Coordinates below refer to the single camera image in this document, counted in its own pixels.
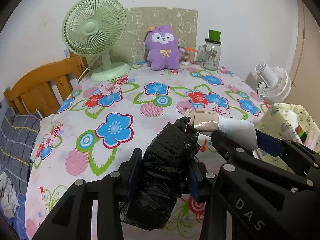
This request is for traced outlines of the purple plush toy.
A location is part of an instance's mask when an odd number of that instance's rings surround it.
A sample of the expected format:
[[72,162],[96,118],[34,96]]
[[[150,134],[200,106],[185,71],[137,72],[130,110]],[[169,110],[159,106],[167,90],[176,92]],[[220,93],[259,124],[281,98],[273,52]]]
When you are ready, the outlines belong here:
[[178,39],[169,25],[148,29],[145,46],[151,70],[179,69],[181,53],[178,49]]

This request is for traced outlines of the black plastic bag bundle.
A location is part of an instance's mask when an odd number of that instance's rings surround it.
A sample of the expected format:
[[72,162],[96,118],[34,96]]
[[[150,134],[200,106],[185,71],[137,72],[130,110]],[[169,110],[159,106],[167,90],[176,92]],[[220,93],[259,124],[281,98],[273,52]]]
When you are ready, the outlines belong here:
[[120,206],[124,223],[151,231],[168,222],[182,195],[189,161],[200,149],[199,131],[189,121],[184,116],[167,123],[147,147],[130,200]]

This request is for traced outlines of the cotton swab container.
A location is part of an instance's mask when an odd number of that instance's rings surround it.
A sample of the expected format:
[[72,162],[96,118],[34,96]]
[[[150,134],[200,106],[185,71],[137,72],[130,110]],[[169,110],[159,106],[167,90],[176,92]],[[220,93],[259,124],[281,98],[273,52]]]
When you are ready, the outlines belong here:
[[192,61],[191,59],[192,53],[197,52],[197,50],[192,48],[182,47],[182,46],[179,46],[178,49],[181,53],[180,64],[189,65]]

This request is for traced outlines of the green tissue pack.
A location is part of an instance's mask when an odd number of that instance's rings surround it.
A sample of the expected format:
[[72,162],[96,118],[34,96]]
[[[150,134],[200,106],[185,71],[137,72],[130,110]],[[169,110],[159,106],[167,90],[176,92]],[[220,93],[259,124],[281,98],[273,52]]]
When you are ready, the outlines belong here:
[[301,126],[298,126],[296,129],[295,129],[300,141],[302,142],[302,144],[305,144],[306,140],[307,140],[307,137],[308,135],[306,134],[306,132],[302,129]]

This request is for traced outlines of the green desk fan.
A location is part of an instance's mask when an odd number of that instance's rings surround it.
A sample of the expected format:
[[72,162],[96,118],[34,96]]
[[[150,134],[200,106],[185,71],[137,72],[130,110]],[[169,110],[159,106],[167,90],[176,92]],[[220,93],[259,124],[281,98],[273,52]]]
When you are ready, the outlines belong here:
[[67,12],[62,38],[76,55],[101,57],[102,65],[93,71],[91,80],[109,81],[131,69],[127,63],[110,59],[110,49],[121,39],[125,27],[126,13],[117,0],[81,0]]

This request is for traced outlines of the floral tablecloth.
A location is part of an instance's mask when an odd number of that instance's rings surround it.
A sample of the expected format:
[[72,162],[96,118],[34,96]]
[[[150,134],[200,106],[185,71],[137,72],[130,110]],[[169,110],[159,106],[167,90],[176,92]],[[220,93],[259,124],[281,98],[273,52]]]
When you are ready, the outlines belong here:
[[25,201],[28,239],[75,180],[102,179],[135,148],[145,150],[167,123],[197,108],[258,122],[268,105],[224,66],[153,71],[134,64],[115,80],[82,79],[57,113],[40,123]]

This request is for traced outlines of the pink paper packet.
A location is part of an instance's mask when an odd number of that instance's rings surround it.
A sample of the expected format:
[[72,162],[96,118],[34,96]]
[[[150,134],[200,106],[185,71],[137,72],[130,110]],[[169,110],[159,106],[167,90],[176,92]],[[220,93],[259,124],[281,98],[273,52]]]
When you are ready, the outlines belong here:
[[314,150],[317,144],[318,135],[314,131],[308,133],[304,146]]

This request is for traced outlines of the beige door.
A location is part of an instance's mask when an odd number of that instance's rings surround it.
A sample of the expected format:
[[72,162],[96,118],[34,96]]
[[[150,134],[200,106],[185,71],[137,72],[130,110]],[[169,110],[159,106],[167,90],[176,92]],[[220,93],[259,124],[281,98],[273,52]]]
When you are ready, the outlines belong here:
[[302,0],[298,5],[298,38],[290,70],[291,92],[286,103],[305,107],[319,124],[319,25]]

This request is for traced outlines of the beige white sock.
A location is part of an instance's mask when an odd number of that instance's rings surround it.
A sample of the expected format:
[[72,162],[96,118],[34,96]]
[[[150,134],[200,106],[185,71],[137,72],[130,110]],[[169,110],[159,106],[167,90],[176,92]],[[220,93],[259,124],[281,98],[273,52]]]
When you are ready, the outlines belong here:
[[184,116],[190,118],[189,124],[204,135],[221,131],[246,150],[254,151],[258,148],[255,127],[247,120],[227,118],[204,109],[186,111]]

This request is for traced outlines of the glass jar green lid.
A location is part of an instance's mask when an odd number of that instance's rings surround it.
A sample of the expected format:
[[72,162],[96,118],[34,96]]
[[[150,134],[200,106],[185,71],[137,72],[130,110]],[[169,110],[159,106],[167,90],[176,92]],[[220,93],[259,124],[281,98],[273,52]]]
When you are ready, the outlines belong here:
[[221,32],[209,30],[205,44],[197,49],[197,61],[200,66],[207,70],[218,70],[221,58]]

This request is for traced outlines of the yellow cartoon storage box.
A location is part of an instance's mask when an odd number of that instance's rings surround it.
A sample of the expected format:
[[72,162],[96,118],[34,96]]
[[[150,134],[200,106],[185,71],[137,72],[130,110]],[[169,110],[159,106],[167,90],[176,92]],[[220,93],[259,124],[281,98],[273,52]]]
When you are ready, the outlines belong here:
[[311,115],[301,105],[274,103],[267,110],[262,119],[254,124],[255,128],[274,138],[285,139],[288,141],[293,140],[302,144],[295,129],[293,129],[285,119],[284,114],[289,109],[298,115],[299,126],[302,127],[307,135],[311,131],[317,133],[318,140],[314,151],[319,153],[319,128],[313,121]]

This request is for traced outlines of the white standing fan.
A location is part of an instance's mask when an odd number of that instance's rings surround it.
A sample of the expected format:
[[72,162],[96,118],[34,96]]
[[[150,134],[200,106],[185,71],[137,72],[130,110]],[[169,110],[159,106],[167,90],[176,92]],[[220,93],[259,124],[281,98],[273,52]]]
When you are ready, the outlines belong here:
[[291,80],[287,71],[279,66],[269,66],[259,62],[247,76],[249,85],[266,103],[282,103],[291,90]]

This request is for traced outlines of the white crumpled cloth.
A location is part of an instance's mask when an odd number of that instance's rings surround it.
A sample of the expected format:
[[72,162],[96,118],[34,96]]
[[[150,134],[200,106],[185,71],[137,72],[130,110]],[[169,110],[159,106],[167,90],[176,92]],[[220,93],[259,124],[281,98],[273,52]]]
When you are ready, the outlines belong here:
[[16,215],[16,210],[20,205],[18,203],[15,187],[12,185],[5,172],[2,172],[0,176],[0,190],[1,208],[4,215],[7,218],[14,218]]

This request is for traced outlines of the grey plaid pillow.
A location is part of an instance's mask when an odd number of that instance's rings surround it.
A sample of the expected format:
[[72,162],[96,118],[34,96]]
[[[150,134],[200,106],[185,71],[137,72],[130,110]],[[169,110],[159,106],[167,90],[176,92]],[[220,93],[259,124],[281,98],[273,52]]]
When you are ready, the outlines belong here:
[[1,172],[10,179],[15,190],[26,195],[31,172],[31,153],[40,129],[34,114],[17,114],[8,108],[1,123]]

